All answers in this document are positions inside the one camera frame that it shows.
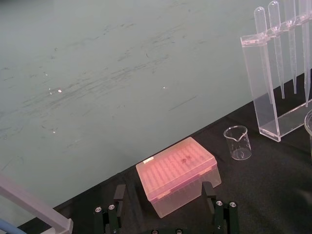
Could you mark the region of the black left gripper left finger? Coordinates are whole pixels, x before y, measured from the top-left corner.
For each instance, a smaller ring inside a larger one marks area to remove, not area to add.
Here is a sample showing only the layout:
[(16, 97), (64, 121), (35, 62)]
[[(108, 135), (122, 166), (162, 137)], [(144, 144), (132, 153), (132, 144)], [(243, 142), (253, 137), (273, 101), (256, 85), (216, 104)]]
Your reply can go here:
[(117, 185), (114, 197), (106, 207), (94, 208), (94, 233), (119, 234), (124, 216), (126, 185)]

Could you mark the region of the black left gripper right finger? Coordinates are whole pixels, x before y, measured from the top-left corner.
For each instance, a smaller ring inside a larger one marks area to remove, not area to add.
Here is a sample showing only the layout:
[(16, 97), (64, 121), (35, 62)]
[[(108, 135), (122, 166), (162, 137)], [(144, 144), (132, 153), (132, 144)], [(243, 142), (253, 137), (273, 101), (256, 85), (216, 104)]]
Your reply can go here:
[(218, 199), (209, 181), (202, 182), (201, 198), (207, 213), (209, 234), (238, 233), (238, 204)]

